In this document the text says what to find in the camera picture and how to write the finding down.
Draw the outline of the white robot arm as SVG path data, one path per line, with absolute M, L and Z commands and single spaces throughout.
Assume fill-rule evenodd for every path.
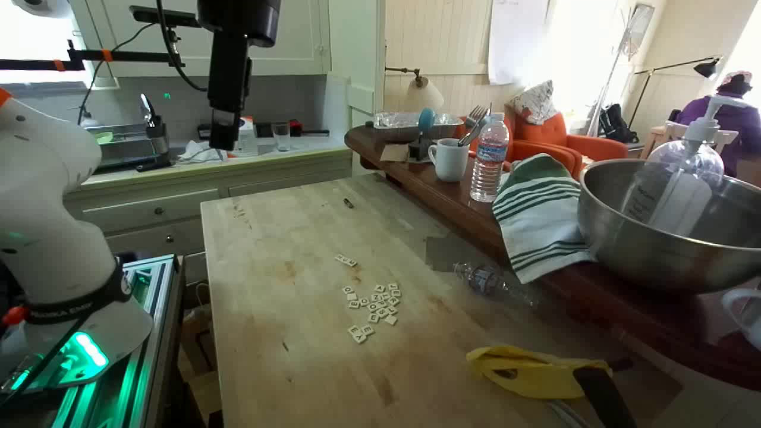
M 63 207 L 97 165 L 85 128 L 0 94 L 0 254 L 28 308 L 3 335 L 4 393 L 93 381 L 152 330 L 104 234 Z

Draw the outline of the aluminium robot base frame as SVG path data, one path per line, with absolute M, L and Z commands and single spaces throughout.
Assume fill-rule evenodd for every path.
M 66 327 L 3 381 L 0 428 L 160 428 L 168 417 L 180 327 L 180 262 L 129 262 L 137 324 L 89 317 Z

